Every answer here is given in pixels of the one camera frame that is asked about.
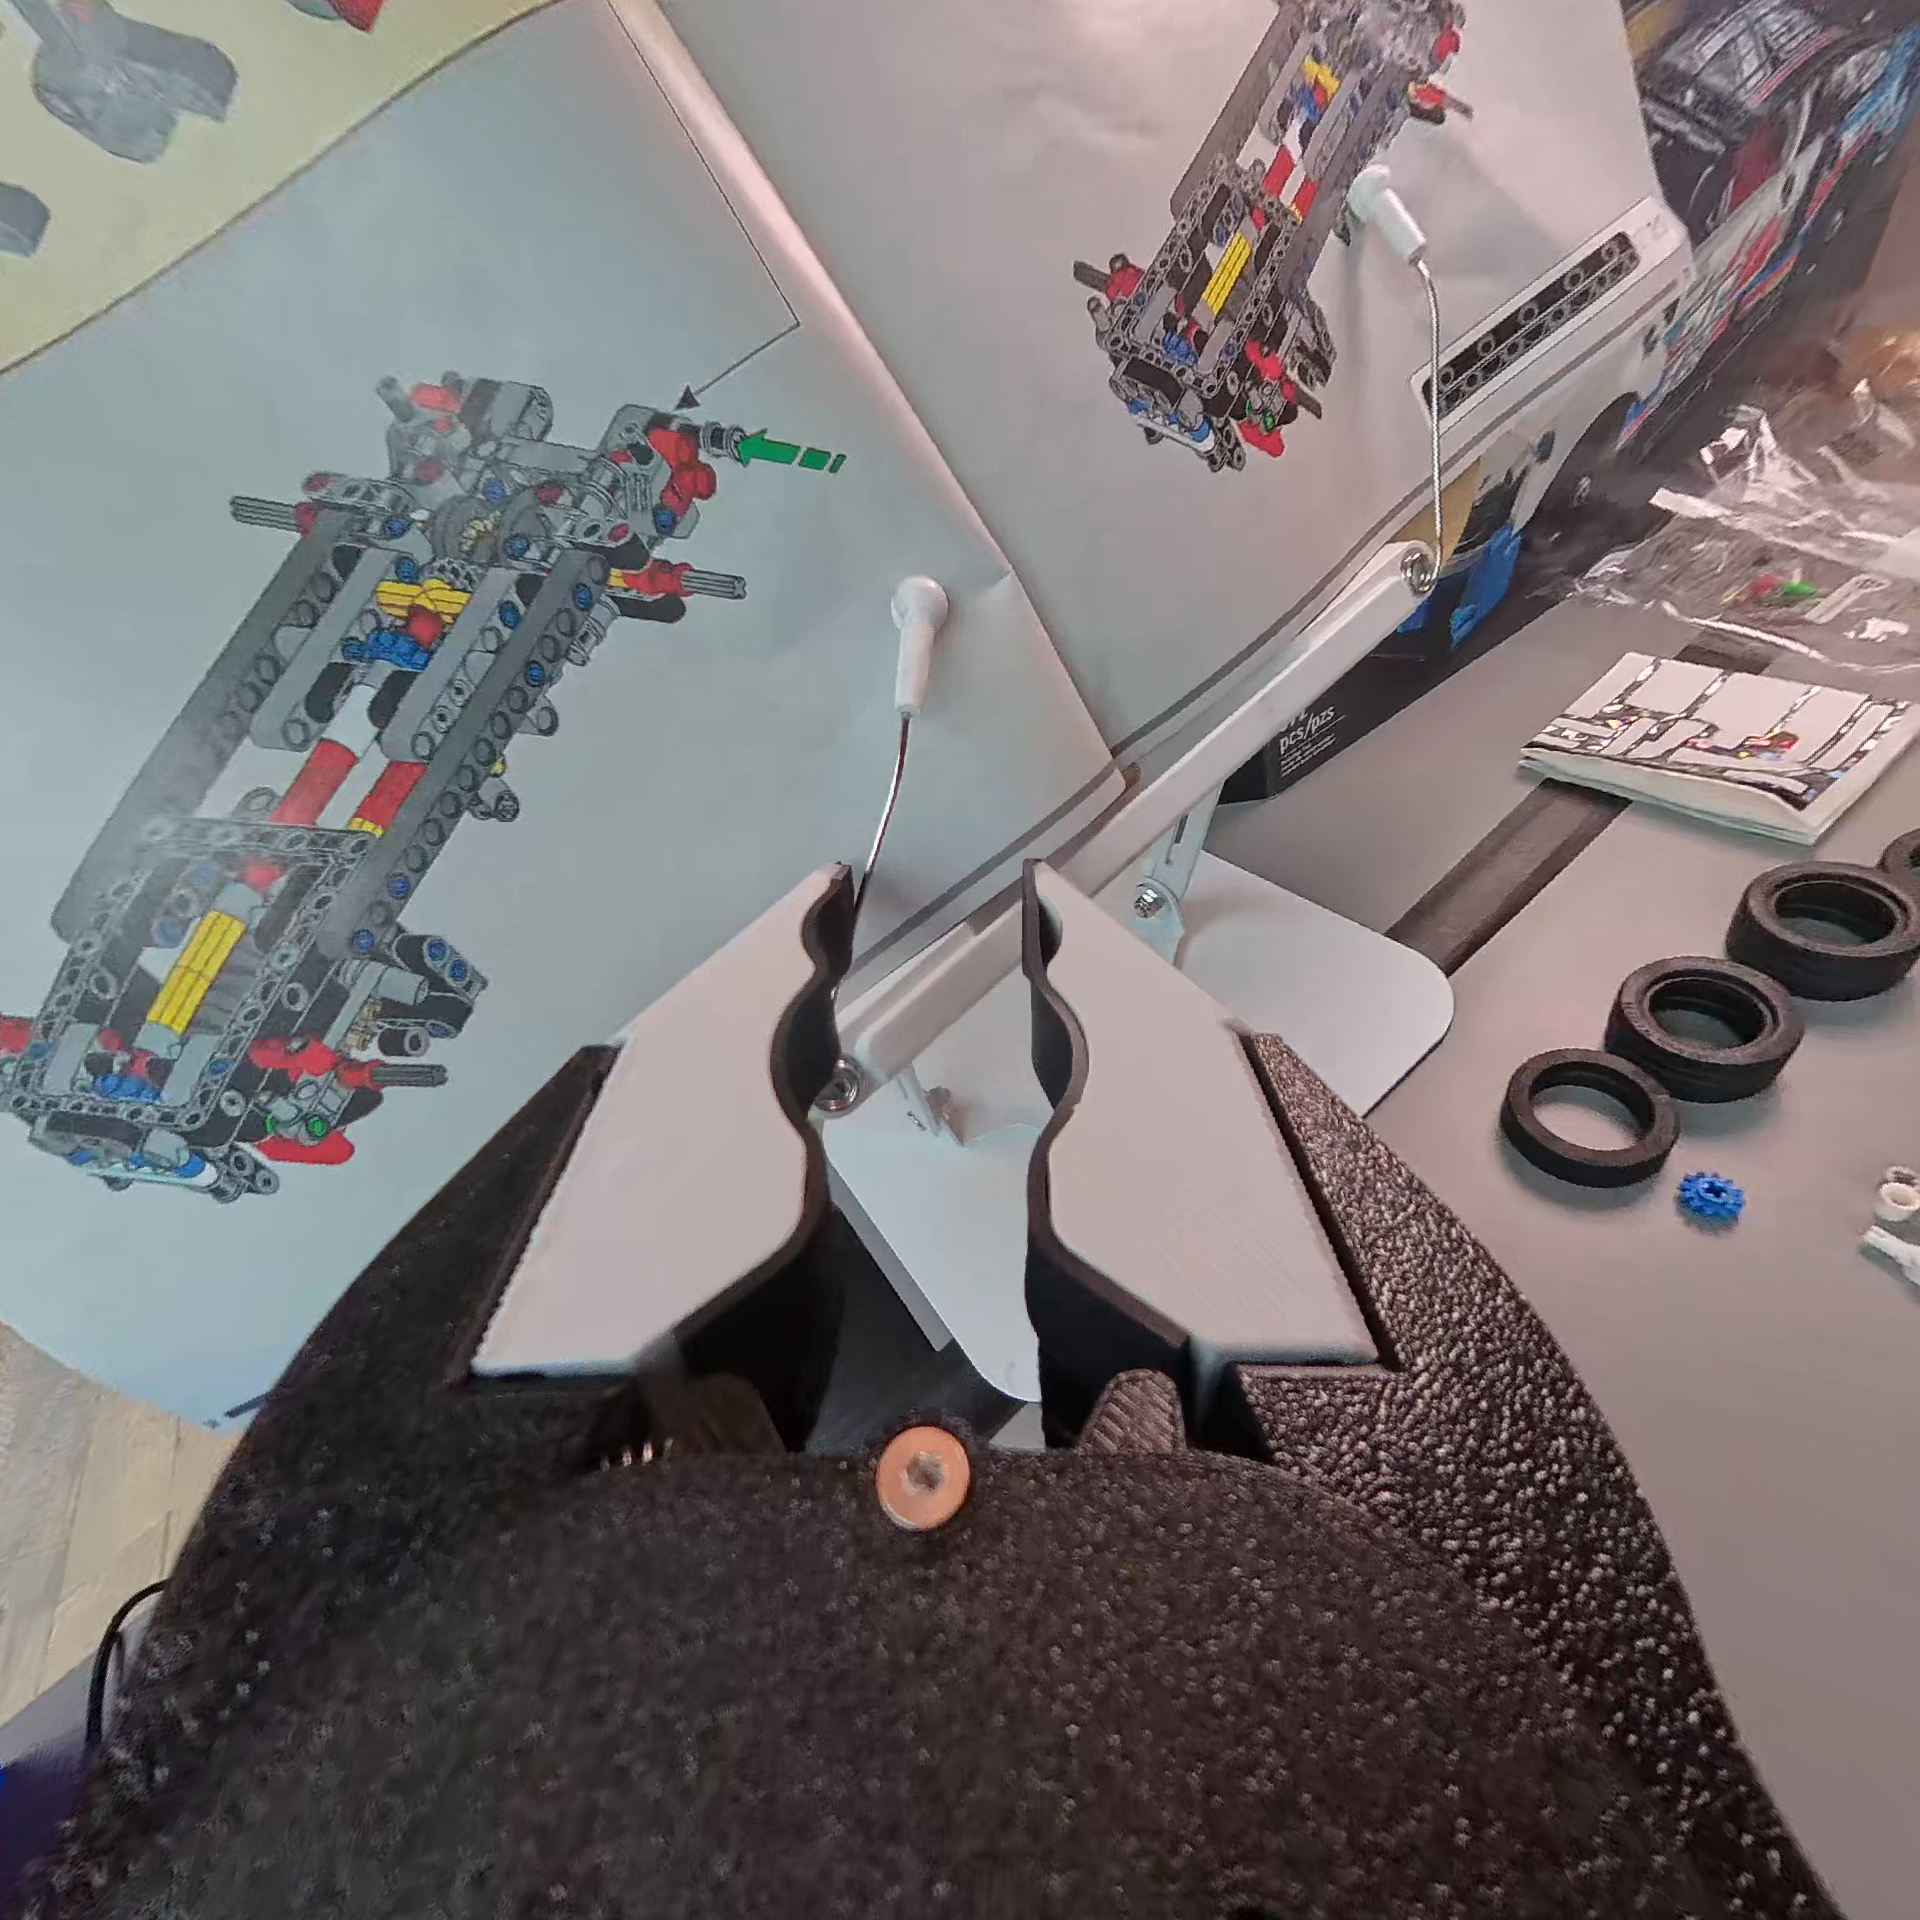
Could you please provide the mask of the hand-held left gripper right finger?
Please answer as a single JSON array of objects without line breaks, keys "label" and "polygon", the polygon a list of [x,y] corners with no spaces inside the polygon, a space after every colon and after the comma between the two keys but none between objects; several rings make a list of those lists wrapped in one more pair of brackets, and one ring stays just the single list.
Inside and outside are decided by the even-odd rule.
[{"label": "hand-held left gripper right finger", "polygon": [[1208,991],[1066,876],[1019,878],[1027,1056],[1023,1302],[1055,1369],[1372,1365],[1324,1205]]}]

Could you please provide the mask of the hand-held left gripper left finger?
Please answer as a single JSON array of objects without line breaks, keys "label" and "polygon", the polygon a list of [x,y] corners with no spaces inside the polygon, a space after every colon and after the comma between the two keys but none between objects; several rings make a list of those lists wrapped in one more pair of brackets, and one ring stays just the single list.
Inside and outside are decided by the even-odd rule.
[{"label": "hand-held left gripper left finger", "polygon": [[636,1374],[803,1249],[828,1204],[809,1113],[841,1063],[854,903],[848,864],[803,876],[627,1022],[476,1377]]}]

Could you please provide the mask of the white page holder clip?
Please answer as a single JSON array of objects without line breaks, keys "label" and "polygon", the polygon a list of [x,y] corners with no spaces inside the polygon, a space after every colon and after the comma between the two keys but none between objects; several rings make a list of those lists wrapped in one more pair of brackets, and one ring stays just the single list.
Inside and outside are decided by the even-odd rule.
[{"label": "white page holder clip", "polygon": [[[898,633],[898,659],[894,676],[894,711],[898,723],[895,753],[878,811],[871,843],[854,888],[854,934],[858,934],[858,921],[882,864],[882,852],[899,805],[912,731],[926,705],[936,643],[947,623],[947,611],[947,590],[924,574],[901,580],[889,600],[889,614]],[[849,1111],[861,1087],[863,1082],[858,1063],[851,1061],[851,1056],[841,1053],[833,1061],[828,1079],[812,1106],[812,1124],[816,1131],[821,1131],[828,1120]]]},{"label": "white page holder clip", "polygon": [[1429,476],[1429,517],[1431,536],[1419,549],[1403,557],[1403,577],[1417,597],[1427,596],[1438,583],[1446,561],[1446,497],[1444,497],[1444,452],[1442,452],[1442,372],[1444,372],[1444,324],[1442,303],[1434,272],[1427,263],[1427,234],[1414,218],[1411,209],[1393,186],[1390,167],[1382,161],[1363,166],[1348,192],[1348,211],[1357,223],[1372,227],[1387,251],[1417,279],[1427,313],[1427,476]]}]

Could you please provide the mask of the grey desk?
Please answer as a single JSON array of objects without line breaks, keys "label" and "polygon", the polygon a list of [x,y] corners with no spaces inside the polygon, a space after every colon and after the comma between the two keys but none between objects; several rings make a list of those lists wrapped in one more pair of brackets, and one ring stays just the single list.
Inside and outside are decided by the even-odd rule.
[{"label": "grey desk", "polygon": [[1370,1111],[1521,1285],[1665,1533],[1740,1735],[1845,1916],[1916,1916],[1916,1289],[1860,1233],[1916,1165],[1916,978],[1806,1003],[1779,1082],[1686,1107],[1676,1171],[1744,1192],[1712,1231],[1676,1171],[1580,1192],[1498,1107],[1525,1056],[1596,1043],[1619,978],[1716,953],[1788,855],[1634,805],[1451,972],[1451,1023]]}]

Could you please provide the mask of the white book stand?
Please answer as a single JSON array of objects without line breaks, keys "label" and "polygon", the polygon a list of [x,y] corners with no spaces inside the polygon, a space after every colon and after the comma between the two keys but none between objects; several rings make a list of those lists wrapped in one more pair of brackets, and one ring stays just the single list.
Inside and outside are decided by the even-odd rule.
[{"label": "white book stand", "polygon": [[[1223,780],[1414,608],[1395,541],[1156,777],[1059,843],[1059,870],[1247,1036],[1277,1038],[1357,1113],[1448,1034],[1454,994],[1403,943],[1204,852]],[[1048,1106],[1029,1056],[1015,881],[844,1014],[861,1091],[825,1120],[833,1199],[934,1344],[1042,1396],[1027,1315],[1027,1165]]]}]

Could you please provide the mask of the folded sticker sheet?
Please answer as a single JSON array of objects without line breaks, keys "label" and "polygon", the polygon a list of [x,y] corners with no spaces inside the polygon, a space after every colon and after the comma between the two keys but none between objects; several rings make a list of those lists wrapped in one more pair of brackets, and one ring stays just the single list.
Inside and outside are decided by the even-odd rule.
[{"label": "folded sticker sheet", "polygon": [[1916,730],[1911,699],[1627,651],[1525,741],[1518,765],[1806,850]]}]

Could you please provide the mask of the clear plastic bag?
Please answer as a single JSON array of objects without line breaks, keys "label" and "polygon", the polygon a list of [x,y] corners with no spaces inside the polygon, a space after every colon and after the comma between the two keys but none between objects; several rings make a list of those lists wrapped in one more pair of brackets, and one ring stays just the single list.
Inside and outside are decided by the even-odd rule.
[{"label": "clear plastic bag", "polygon": [[1875,327],[1760,402],[1650,497],[1580,597],[1916,684],[1918,334]]}]

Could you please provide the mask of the open toy instruction manual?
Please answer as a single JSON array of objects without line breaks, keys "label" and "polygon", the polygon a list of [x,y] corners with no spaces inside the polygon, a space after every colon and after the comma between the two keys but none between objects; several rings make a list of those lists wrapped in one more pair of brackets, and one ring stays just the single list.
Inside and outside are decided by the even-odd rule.
[{"label": "open toy instruction manual", "polygon": [[221,1431],[580,1043],[849,994],[1661,364],[1618,4],[4,5],[4,1323]]}]

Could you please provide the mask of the dark toy car box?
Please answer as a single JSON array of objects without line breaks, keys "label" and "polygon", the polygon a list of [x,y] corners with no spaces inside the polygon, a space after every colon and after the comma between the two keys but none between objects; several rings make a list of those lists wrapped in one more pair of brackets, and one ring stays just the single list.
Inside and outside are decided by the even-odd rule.
[{"label": "dark toy car box", "polygon": [[1219,789],[1274,799],[1520,629],[1653,524],[1655,470],[1729,416],[1760,359],[1851,294],[1916,160],[1916,4],[1624,4],[1657,188],[1692,246],[1659,366],[1576,442],[1544,434],[1475,495],[1448,576]]}]

